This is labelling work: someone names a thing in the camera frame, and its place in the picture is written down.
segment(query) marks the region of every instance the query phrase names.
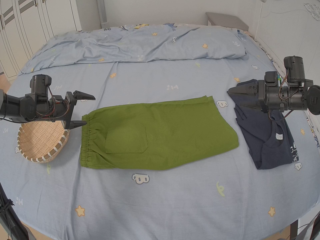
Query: clothing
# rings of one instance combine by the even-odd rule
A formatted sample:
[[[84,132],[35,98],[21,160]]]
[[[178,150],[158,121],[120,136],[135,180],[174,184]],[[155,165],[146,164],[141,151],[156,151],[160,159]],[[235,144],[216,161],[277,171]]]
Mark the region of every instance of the clothing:
[[[104,107],[82,117],[80,163],[166,170],[238,147],[212,96]]]
[[[238,83],[237,86],[256,82],[252,79]],[[235,102],[236,121],[249,147],[249,153],[257,169],[271,169],[280,165],[290,164],[299,160],[297,148],[290,129],[280,110],[271,110],[268,114],[259,109],[241,106],[252,104],[257,96],[246,94],[230,94]]]

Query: white wardrobe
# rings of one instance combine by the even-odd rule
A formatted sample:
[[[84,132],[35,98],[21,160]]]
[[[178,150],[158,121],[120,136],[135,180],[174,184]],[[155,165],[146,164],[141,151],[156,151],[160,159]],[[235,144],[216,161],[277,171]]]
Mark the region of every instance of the white wardrobe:
[[[54,35],[100,28],[97,0],[0,0],[0,66],[12,82]]]

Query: bed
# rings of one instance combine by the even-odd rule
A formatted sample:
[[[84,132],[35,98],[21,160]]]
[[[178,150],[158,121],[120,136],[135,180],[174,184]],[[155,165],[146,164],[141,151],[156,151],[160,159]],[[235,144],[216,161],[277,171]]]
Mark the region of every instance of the bed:
[[[15,151],[19,125],[2,122],[0,179],[22,222],[58,240],[247,240],[263,239],[308,212],[320,196],[316,117],[295,111],[286,118],[299,153],[299,170],[295,163],[257,170],[226,92],[238,81],[263,79],[265,71],[276,70],[275,38],[260,30],[268,22],[273,26],[271,21],[262,24],[268,14],[268,0],[263,1],[257,0],[259,22],[251,26],[251,33],[255,30],[271,60],[243,31],[218,26],[127,25],[51,39],[22,69],[10,95],[29,93],[32,76],[48,74],[54,94],[79,90],[96,97],[78,102],[73,120],[106,106],[212,95],[237,132],[239,147],[164,171],[98,170],[80,166],[77,128],[53,161],[37,164]],[[300,10],[314,18],[304,4]],[[284,38],[277,36],[276,41]],[[283,57],[293,52],[276,53],[280,72]],[[319,84],[315,75],[311,77]]]

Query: pants pocket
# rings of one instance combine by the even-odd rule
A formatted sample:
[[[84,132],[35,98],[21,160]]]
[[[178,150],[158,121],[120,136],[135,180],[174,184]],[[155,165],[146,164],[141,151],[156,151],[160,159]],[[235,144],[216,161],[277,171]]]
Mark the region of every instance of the pants pocket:
[[[107,154],[143,153],[148,148],[146,128],[141,123],[130,123],[108,129],[105,149]]]

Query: navy blue t-shirt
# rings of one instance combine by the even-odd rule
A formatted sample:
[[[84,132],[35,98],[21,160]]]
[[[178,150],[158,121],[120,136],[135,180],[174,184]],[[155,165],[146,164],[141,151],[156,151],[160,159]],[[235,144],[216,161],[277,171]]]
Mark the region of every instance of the navy blue t-shirt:
[[[256,82],[252,79],[237,86]],[[230,94],[235,102],[236,121],[249,147],[249,153],[257,169],[271,169],[299,160],[297,148],[290,129],[280,110],[271,110],[270,117],[260,109],[240,106],[258,101],[257,96]]]

